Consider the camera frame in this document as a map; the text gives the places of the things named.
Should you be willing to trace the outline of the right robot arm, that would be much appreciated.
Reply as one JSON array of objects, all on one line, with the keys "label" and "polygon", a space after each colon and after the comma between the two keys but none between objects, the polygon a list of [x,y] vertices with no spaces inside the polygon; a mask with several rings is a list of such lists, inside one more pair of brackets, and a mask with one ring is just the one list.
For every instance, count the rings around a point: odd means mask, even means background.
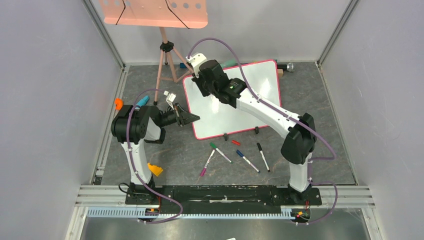
[{"label": "right robot arm", "polygon": [[195,56],[187,63],[193,69],[192,81],[204,97],[215,96],[222,104],[254,116],[282,137],[280,153],[289,162],[289,199],[299,205],[306,202],[312,190],[308,161],[317,140],[313,117],[308,113],[300,116],[270,102],[252,88],[243,71],[242,78],[229,78],[215,59]]}]

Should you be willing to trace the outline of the pink framed whiteboard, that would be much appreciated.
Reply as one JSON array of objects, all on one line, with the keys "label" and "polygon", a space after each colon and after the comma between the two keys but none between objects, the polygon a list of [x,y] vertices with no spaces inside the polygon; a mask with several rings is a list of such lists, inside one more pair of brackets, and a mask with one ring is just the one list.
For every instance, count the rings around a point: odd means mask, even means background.
[{"label": "pink framed whiteboard", "polygon": [[246,98],[250,105],[257,103],[249,89],[240,84],[244,77],[256,95],[275,105],[282,104],[278,67],[274,60],[247,63],[242,67],[233,66],[223,71],[231,80],[231,84],[223,87],[219,94],[201,91],[191,75],[183,80],[188,110],[200,118],[192,124],[194,137],[198,140],[267,126],[237,106],[237,100],[242,98]]}]

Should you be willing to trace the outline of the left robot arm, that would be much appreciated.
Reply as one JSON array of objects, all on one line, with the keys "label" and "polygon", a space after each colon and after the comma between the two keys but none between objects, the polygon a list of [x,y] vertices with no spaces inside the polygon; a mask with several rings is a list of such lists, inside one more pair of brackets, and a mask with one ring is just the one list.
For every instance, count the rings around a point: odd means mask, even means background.
[{"label": "left robot arm", "polygon": [[157,198],[153,174],[148,166],[145,144],[162,144],[165,127],[183,127],[200,120],[179,103],[169,106],[166,111],[156,105],[123,105],[111,123],[112,136],[123,147],[130,167],[130,183],[124,191],[127,201],[151,204]]}]

